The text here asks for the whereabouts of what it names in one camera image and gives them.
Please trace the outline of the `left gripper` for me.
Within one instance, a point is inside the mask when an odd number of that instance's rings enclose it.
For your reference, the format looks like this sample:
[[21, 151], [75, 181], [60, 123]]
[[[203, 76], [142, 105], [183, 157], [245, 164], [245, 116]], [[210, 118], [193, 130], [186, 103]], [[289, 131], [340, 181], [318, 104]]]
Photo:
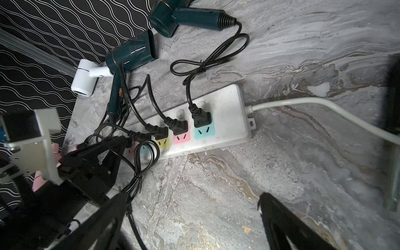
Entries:
[[101, 206], [116, 182], [120, 157], [132, 138], [115, 136], [66, 154], [56, 167], [61, 185], [48, 181], [40, 187], [42, 208], [58, 219], [72, 219], [86, 203]]

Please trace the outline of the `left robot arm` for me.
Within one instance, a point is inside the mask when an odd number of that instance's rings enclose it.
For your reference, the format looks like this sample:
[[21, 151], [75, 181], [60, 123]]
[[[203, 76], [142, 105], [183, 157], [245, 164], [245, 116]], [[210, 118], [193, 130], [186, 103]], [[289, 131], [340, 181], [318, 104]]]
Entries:
[[1, 224], [1, 249], [127, 250], [121, 233], [126, 198], [107, 193], [131, 145], [131, 138], [115, 136], [66, 154], [57, 169], [65, 179], [60, 185], [47, 182], [33, 191], [17, 175], [13, 182], [21, 203]]

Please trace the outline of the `black cord pink dryer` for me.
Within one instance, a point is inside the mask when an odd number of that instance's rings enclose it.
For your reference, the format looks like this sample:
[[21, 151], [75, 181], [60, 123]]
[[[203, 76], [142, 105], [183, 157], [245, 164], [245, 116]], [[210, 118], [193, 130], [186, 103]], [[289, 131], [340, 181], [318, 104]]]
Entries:
[[[122, 190], [122, 193], [126, 195], [126, 202], [127, 202], [127, 213], [126, 217], [130, 223], [132, 231], [135, 235], [135, 238], [140, 246], [141, 249], [145, 250], [147, 247], [145, 246], [142, 238], [139, 235], [138, 229], [133, 219], [133, 208], [132, 208], [132, 201], [135, 198], [136, 194], [141, 191], [142, 188], [142, 181], [144, 174], [152, 167], [155, 163], [157, 163], [160, 150], [159, 147], [156, 145], [154, 141], [151, 140], [151, 135], [149, 133], [143, 134], [140, 132], [135, 132], [132, 130], [128, 130], [123, 128], [122, 126], [111, 124], [111, 123], [103, 123], [98, 126], [98, 128], [88, 136], [82, 143], [77, 145], [77, 149], [85, 149], [89, 146], [90, 140], [92, 138], [98, 139], [100, 138], [100, 133], [105, 127], [111, 127], [116, 130], [120, 130], [127, 134], [127, 137], [133, 139], [133, 141], [138, 142], [138, 145], [132, 150], [133, 160], [128, 160], [126, 157], [122, 156], [120, 153], [116, 153], [116, 156], [119, 157], [122, 161], [128, 164], [132, 170], [134, 171], [134, 177], [129, 182], [127, 186], [125, 186]], [[142, 162], [140, 159], [140, 150], [141, 147], [146, 147], [149, 149], [151, 153], [151, 160], [147, 167], [142, 168]]]

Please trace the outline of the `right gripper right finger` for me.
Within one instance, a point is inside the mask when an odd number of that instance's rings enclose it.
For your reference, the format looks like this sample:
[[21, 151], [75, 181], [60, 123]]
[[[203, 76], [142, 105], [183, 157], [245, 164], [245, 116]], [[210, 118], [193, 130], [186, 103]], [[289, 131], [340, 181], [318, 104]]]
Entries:
[[312, 231], [272, 194], [262, 193], [257, 208], [272, 250], [333, 250], [334, 247]]

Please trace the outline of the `white multicolour power strip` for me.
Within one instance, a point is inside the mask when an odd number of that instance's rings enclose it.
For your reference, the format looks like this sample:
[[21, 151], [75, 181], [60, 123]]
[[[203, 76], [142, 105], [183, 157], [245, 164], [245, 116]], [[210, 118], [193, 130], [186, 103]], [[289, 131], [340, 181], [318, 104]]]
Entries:
[[211, 113], [211, 124], [195, 127], [188, 104], [165, 112], [166, 116], [186, 120], [188, 131], [181, 135], [169, 132], [169, 137], [157, 140], [160, 159], [199, 153], [237, 145], [251, 140], [256, 129], [255, 120], [245, 111], [242, 92], [231, 84], [194, 100], [194, 104]]

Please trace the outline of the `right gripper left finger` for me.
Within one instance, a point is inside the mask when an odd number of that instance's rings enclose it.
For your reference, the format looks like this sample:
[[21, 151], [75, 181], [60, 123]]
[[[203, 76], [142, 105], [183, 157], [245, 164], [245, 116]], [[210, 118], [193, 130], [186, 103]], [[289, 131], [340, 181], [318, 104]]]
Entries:
[[[43, 204], [66, 224], [86, 203], [81, 192], [44, 192]], [[121, 232], [127, 211], [126, 195], [116, 194], [74, 232], [58, 240], [58, 233], [45, 234], [45, 249], [50, 250], [127, 250], [128, 241]]]

